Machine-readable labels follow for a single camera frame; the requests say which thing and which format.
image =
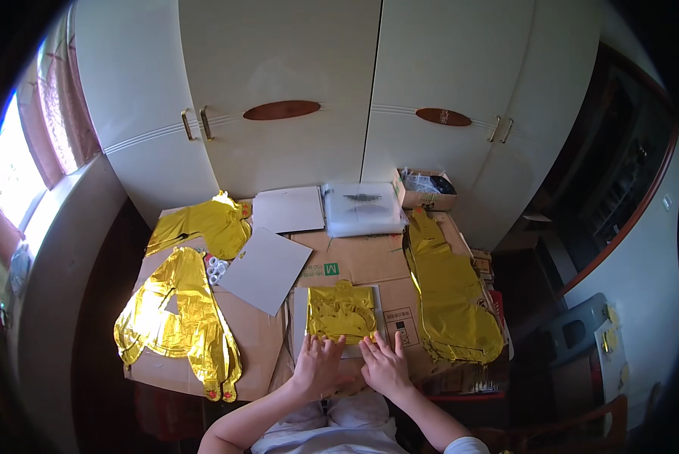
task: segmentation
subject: person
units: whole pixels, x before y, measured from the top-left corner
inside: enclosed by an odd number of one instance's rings
[[[213,423],[200,441],[199,454],[242,452],[407,452],[395,441],[395,420],[385,396],[415,421],[425,438],[446,454],[489,454],[462,424],[421,395],[410,383],[402,340],[395,350],[375,332],[360,340],[362,377],[376,392],[329,400],[325,415],[320,400],[348,377],[338,376],[345,337],[335,344],[307,335],[294,375],[279,389],[228,413]]]

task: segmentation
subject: light switch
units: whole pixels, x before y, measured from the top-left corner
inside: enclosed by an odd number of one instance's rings
[[[665,210],[667,211],[670,211],[670,208],[672,208],[672,198],[669,194],[665,194],[664,198],[662,199],[662,205],[665,206]]]

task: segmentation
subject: oval wooden inlay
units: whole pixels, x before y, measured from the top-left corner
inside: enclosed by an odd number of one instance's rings
[[[471,119],[465,115],[446,109],[418,109],[415,112],[415,115],[423,120],[444,124],[446,126],[468,126],[471,123]]]
[[[319,103],[314,101],[279,101],[248,109],[244,113],[246,120],[280,120],[281,118],[300,117],[316,112]]]

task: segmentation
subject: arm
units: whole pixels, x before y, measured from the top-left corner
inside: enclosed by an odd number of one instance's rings
[[[452,416],[427,400],[410,383],[399,336],[399,332],[396,332],[395,351],[392,351],[379,332],[375,332],[377,345],[368,337],[360,342],[360,350],[366,363],[362,367],[362,376],[372,389],[407,413],[430,444],[443,452],[451,442],[461,437],[471,437],[471,433]]]
[[[294,375],[275,392],[220,418],[200,441],[199,454],[243,452],[284,416],[303,404],[331,394],[344,350],[344,336],[335,344],[324,336],[306,335]]]

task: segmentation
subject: pink curtain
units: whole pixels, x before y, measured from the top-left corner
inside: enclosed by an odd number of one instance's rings
[[[84,101],[74,47],[74,4],[53,25],[17,87],[22,129],[48,188],[100,147]]]
[[[24,233],[14,227],[4,215],[0,208],[0,265],[5,269],[9,268],[9,263],[12,260],[12,254],[17,250],[19,240],[24,239]]]

